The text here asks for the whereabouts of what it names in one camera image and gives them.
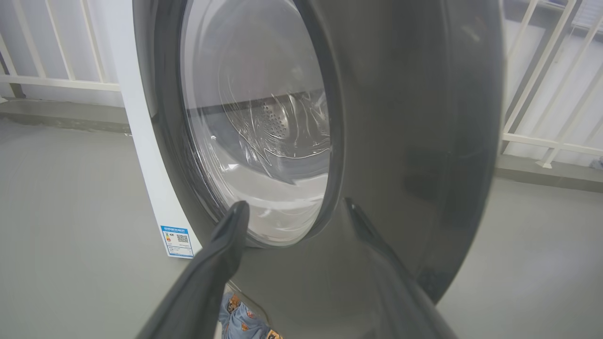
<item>concrete floor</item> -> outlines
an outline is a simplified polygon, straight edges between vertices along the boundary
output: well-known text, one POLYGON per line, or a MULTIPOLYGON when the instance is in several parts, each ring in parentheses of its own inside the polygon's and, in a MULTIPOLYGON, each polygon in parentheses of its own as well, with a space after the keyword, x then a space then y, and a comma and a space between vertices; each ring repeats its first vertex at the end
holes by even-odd
MULTIPOLYGON (((439 310, 459 338, 603 337, 603 194, 495 180, 439 310)), ((131 137, 0 120, 0 338, 132 338, 168 258, 131 137)))
POLYGON ((0 338, 133 338, 169 258, 126 135, 0 121, 0 338))

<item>washing machine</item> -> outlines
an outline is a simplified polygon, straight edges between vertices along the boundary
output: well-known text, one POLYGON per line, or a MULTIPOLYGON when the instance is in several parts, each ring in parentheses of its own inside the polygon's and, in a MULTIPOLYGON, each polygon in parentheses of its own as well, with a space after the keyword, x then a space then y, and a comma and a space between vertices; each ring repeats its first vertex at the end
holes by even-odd
MULTIPOLYGON (((204 253, 216 225, 243 213, 244 249, 226 278, 283 337, 446 332, 423 322, 469 250, 491 182, 497 0, 105 6, 158 236, 188 237, 185 250, 164 241, 169 255, 204 253)), ((214 274, 202 278, 198 289, 219 289, 214 274)), ((217 313, 193 302, 199 293, 179 316, 217 313)))

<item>white railing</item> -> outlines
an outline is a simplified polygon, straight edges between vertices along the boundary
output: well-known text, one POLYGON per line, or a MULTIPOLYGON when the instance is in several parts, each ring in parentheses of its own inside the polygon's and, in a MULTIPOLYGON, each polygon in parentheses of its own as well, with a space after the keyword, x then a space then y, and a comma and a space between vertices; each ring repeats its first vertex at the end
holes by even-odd
MULTIPOLYGON (((526 14, 521 23, 519 33, 517 34, 515 41, 513 42, 512 47, 508 53, 508 58, 510 58, 513 55, 513 52, 517 49, 517 45, 520 43, 520 40, 522 39, 522 37, 525 33, 525 30, 528 26, 528 22, 534 12, 534 9, 535 9, 535 6, 537 5, 537 3, 538 3, 538 0, 531 0, 531 2, 529 3, 528 9, 527 9, 526 14)), ((599 95, 603 94, 603 93, 599 92, 599 90, 601 88, 601 84, 603 83, 603 64, 599 67, 598 72, 596 73, 594 78, 591 80, 586 91, 581 95, 581 98, 579 99, 578 104, 573 108, 572 113, 567 117, 567 119, 563 123, 560 131, 557 133, 557 136, 555 138, 543 139, 543 138, 536 138, 533 136, 520 135, 517 133, 510 132, 511 126, 514 124, 515 120, 517 119, 517 116, 518 116, 519 112, 521 111, 523 105, 525 104, 526 100, 528 99, 530 92, 533 90, 533 88, 536 84, 536 81, 537 81, 538 77, 540 76, 540 73, 542 72, 547 59, 551 55, 554 45, 558 42, 559 39, 563 39, 563 36, 561 36, 563 27, 566 24, 566 22, 569 18, 569 15, 570 15, 571 11, 573 10, 573 7, 575 4, 576 4, 576 0, 568 0, 567 5, 566 5, 563 13, 560 16, 559 22, 557 23, 557 26, 553 30, 551 38, 549 39, 547 45, 545 46, 545 48, 542 52, 542 55, 540 56, 540 59, 538 60, 536 66, 534 68, 534 72, 531 74, 528 82, 526 83, 526 86, 523 88, 523 91, 522 91, 521 95, 519 96, 519 100, 518 100, 517 104, 513 107, 513 110, 511 111, 511 115, 509 116, 509 118, 503 128, 502 139, 505 141, 518 142, 521 144, 528 144, 528 145, 534 145, 534 146, 539 146, 539 147, 546 147, 547 151, 545 152, 545 155, 536 162, 537 164, 539 164, 540 166, 542 166, 544 168, 552 168, 551 162, 555 159, 555 157, 562 150, 573 151, 573 152, 578 152, 578 153, 582 153, 582 154, 590 154, 592 156, 603 156, 603 149, 601 149, 601 148, 567 143, 568 137, 575 131, 576 127, 581 122, 581 119, 584 116, 584 112, 587 110, 587 108, 589 107, 589 104, 593 101, 594 97, 596 97, 597 94, 599 94, 599 95)), ((577 54, 572 59, 569 68, 565 71, 565 73, 561 79, 561 82, 558 84, 557 88, 555 89, 555 92, 554 92, 553 96, 551 96, 550 101, 548 102, 546 108, 544 109, 544 111, 542 111, 542 113, 538 117, 536 125, 534 126, 534 128, 532 129, 532 132, 530 134, 538 135, 538 132, 542 129, 543 121, 547 117, 549 117, 549 115, 551 114, 551 110, 557 106, 558 100, 561 97, 561 93, 568 87, 570 76, 575 72, 576 67, 582 62, 587 48, 593 41, 593 38, 594 38, 595 34, 597 34, 599 27, 601 26, 602 23, 603 23, 603 10, 601 10, 601 12, 596 17, 595 23, 590 27, 589 32, 586 34, 586 37, 584 38, 577 54)), ((600 117, 599 122, 593 126, 592 131, 589 133, 589 135, 586 138, 585 144, 591 143, 593 138, 596 135, 598 135, 598 133, 601 132, 602 128, 603 128, 603 109, 601 110, 601 117, 600 117)))
POLYGON ((6 47, 6 44, 4 43, 2 34, 0 34, 0 55, 2 55, 2 58, 4 58, 4 63, 6 64, 8 70, 8 74, 0 74, 0 83, 32 84, 42 86, 109 90, 119 92, 119 84, 106 82, 107 76, 103 68, 103 62, 101 61, 98 43, 96 41, 96 35, 94 34, 92 20, 90 18, 90 9, 87 0, 80 0, 81 14, 83 16, 84 24, 86 26, 87 36, 90 43, 90 48, 92 49, 92 55, 94 58, 96 73, 98 74, 99 81, 77 80, 75 78, 73 69, 71 67, 71 63, 69 62, 69 56, 65 53, 64 45, 62 44, 62 39, 60 37, 60 34, 58 33, 57 26, 55 24, 55 15, 53 12, 52 5, 49 0, 45 0, 45 2, 46 11, 48 12, 48 16, 50 18, 54 37, 56 38, 58 50, 60 51, 60 55, 63 59, 63 65, 65 67, 65 71, 67 72, 68 78, 48 78, 46 76, 46 70, 44 69, 42 59, 40 58, 40 54, 38 53, 36 44, 34 43, 34 39, 31 35, 30 26, 28 25, 27 18, 25 17, 25 13, 23 11, 23 7, 21 6, 21 0, 12 0, 14 10, 17 16, 17 21, 19 22, 19 27, 21 28, 21 32, 23 33, 23 36, 25 38, 25 43, 29 50, 30 56, 34 62, 37 76, 31 77, 26 75, 19 75, 17 73, 17 70, 15 69, 13 61, 10 57, 9 50, 6 47))

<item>sticker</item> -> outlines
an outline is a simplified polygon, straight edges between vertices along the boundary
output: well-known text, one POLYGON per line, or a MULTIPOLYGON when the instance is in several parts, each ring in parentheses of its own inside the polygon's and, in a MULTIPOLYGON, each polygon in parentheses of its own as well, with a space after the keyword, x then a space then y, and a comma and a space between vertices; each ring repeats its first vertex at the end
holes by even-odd
POLYGON ((163 241, 168 248, 168 254, 180 256, 182 258, 192 258, 191 239, 187 229, 179 229, 177 227, 161 227, 163 241))
POLYGON ((273 330, 270 330, 270 332, 266 336, 266 339, 282 339, 282 337, 279 336, 279 334, 277 332, 274 332, 273 330))

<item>qr code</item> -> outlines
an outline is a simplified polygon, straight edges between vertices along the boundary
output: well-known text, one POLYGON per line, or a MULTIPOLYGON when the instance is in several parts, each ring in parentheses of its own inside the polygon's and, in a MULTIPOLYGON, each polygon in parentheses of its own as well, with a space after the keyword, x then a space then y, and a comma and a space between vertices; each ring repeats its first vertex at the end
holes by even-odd
POLYGON ((188 237, 186 235, 176 234, 176 236, 178 237, 178 242, 188 242, 188 237))

